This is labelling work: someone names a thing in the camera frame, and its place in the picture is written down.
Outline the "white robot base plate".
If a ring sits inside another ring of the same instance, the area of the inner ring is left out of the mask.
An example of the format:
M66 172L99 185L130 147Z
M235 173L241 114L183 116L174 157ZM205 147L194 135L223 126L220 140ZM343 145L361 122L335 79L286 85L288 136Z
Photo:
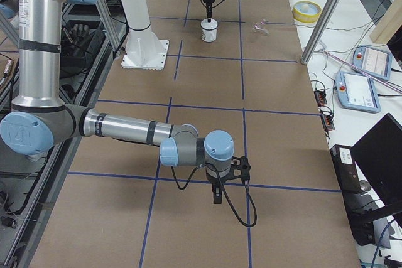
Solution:
M150 44L146 44L141 38L128 39L121 66L128 69L162 70L168 48L168 40L152 39Z

